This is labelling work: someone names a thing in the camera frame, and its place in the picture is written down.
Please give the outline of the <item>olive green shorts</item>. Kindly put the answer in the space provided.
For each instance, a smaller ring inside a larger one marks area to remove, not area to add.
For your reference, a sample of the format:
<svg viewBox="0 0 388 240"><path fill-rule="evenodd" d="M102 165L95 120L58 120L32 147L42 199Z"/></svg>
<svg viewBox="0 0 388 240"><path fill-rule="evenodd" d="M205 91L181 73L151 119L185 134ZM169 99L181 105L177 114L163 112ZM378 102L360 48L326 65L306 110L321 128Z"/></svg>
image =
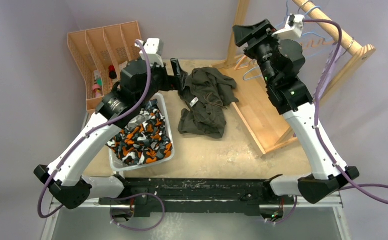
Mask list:
<svg viewBox="0 0 388 240"><path fill-rule="evenodd" d="M195 68L182 83L178 95L187 105L181 111L180 134L221 139L226 128L224 109L239 102L237 82L214 67Z"/></svg>

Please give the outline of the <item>orange hanger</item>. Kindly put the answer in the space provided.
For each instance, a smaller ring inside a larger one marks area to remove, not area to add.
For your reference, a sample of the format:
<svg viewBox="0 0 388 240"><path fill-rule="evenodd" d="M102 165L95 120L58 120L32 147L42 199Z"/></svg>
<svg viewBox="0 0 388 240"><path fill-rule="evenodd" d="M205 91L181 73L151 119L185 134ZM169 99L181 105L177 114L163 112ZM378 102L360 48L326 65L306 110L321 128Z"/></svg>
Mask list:
<svg viewBox="0 0 388 240"><path fill-rule="evenodd" d="M299 42L299 44L302 46L303 50L312 49L312 48L319 48L321 46L329 46L332 45L335 41L331 38L330 40L326 40L323 37L320 37L319 39L311 39L308 42ZM249 60L247 63L244 63L248 59L247 56L243 55L242 57L239 57L236 61L236 65L233 68L235 71L239 69L244 69L250 66L251 63L253 63L253 60Z"/></svg>

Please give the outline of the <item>peach plastic desk organizer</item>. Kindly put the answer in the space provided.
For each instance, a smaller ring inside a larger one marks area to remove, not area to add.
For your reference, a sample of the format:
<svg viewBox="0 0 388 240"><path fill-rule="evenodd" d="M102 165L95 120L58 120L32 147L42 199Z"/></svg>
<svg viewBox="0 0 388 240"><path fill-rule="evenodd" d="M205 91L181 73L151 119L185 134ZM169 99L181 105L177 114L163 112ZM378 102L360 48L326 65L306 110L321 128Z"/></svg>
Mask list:
<svg viewBox="0 0 388 240"><path fill-rule="evenodd" d="M85 103L89 114L95 111L102 97L108 94L114 83L120 80L123 66L140 56L135 40L141 39L137 21L67 34L68 49L85 82ZM109 78L110 65L115 67L116 79ZM102 97L94 97L92 91L94 84L102 87Z"/></svg>

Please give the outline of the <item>lilac plastic hanger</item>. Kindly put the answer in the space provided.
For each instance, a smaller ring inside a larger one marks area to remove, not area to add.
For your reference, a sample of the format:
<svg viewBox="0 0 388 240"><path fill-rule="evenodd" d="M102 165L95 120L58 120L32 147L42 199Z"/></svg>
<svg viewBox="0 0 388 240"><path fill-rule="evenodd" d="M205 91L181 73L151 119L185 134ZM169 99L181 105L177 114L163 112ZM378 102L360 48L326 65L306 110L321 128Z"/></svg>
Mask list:
<svg viewBox="0 0 388 240"><path fill-rule="evenodd" d="M322 99L323 94L324 94L325 90L327 89L327 87L328 87L328 85L333 77L333 73L334 73L334 70L336 69L337 62L339 61L339 59L341 57L343 57L348 52L348 50L353 45L354 41L355 41L355 39L353 38L351 40L347 50L345 50L343 53L341 53L342 47L340 47L339 50L336 50L337 44L336 43L333 44L333 47L332 47L330 54L328 56L328 59L326 61L325 67L322 71L322 75L320 77L318 85L313 93L313 101L314 102L316 102L317 98L319 98L319 100Z"/></svg>

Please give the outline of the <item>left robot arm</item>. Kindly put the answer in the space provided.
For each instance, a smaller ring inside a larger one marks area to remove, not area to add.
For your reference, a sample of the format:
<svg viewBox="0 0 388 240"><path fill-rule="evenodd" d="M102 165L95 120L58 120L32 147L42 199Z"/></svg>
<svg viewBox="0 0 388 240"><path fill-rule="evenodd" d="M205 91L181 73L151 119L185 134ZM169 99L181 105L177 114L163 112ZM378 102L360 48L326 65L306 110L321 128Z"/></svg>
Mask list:
<svg viewBox="0 0 388 240"><path fill-rule="evenodd" d="M71 145L49 165L38 165L34 175L44 184L38 199L41 218L46 191L69 210L89 199L111 198L120 205L128 203L131 191L119 175L111 177L84 176L83 173L106 143L135 118L142 105L159 91L177 91L188 73L179 60L170 60L173 75L166 66L148 65L138 58L121 70L121 80L115 83L97 105L88 123Z"/></svg>

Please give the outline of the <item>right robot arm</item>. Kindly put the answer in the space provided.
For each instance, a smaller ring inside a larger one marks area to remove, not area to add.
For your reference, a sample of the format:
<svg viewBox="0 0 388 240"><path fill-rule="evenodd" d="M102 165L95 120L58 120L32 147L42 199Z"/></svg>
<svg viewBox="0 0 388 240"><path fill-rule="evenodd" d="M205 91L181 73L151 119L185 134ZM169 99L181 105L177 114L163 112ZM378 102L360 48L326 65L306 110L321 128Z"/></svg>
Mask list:
<svg viewBox="0 0 388 240"><path fill-rule="evenodd" d="M298 77L306 62L297 42L303 25L301 15L292 15L282 30L268 20L232 28L235 45L257 61L270 102L293 129L311 166L309 175L278 175L268 180L262 196L270 204L286 195L316 204L360 175L335 150L317 116L318 99Z"/></svg>

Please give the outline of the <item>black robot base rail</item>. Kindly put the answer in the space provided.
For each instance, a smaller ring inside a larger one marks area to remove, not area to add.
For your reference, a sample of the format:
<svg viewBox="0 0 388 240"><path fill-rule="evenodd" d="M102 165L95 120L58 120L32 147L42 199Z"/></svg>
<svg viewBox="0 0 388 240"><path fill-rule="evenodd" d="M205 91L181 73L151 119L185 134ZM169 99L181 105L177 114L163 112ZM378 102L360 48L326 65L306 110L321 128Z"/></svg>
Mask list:
<svg viewBox="0 0 388 240"><path fill-rule="evenodd" d="M316 204L338 191L341 185L334 177L314 180L312 175L294 180L300 193L276 193L271 183L283 175L269 179L211 179L211 178L127 178L123 193L117 198L99 198L100 205L130 206L136 218L150 217L151 213L239 213L246 216L263 215L260 205L294 203L302 196Z"/></svg>

